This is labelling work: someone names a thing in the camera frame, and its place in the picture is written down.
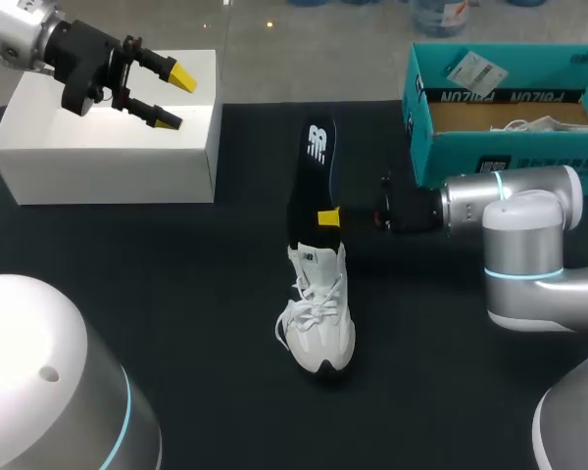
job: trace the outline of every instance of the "black table surface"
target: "black table surface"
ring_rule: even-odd
[[[336,119],[340,203],[372,207],[388,163],[409,168],[399,102],[225,106],[214,205],[20,208],[0,179],[0,273],[76,303],[155,408],[165,470],[537,468],[536,404],[588,336],[491,324],[479,237],[346,223],[348,379],[310,380],[274,338],[312,112]],[[565,259],[588,265],[588,202]]]

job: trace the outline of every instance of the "water bottle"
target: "water bottle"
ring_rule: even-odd
[[[411,0],[416,28],[436,37],[454,36],[468,23],[468,0]]]
[[[324,5],[327,0],[288,0],[288,2],[297,7],[316,7]]]
[[[513,5],[518,5],[519,7],[537,7],[538,5],[542,5],[547,0],[508,0],[509,3]]]

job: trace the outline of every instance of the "new balance logo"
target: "new balance logo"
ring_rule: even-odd
[[[310,127],[310,139],[307,153],[324,165],[324,153],[326,152],[326,131],[312,125]]]

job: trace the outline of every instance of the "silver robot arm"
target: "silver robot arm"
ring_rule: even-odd
[[[442,204],[450,233],[482,227],[488,314],[527,332],[588,330],[588,268],[564,269],[564,231],[583,193],[570,167],[450,178]]]
[[[485,209],[528,190],[552,193],[562,205],[564,228],[574,229],[583,213],[579,176],[569,166],[514,169],[450,177],[441,190],[443,224],[450,235],[480,230]]]
[[[0,64],[23,71],[43,71],[48,40],[64,20],[65,15],[54,2],[0,0]]]

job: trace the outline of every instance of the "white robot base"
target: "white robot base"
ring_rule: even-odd
[[[0,276],[0,470],[159,470],[157,418],[76,306]]]

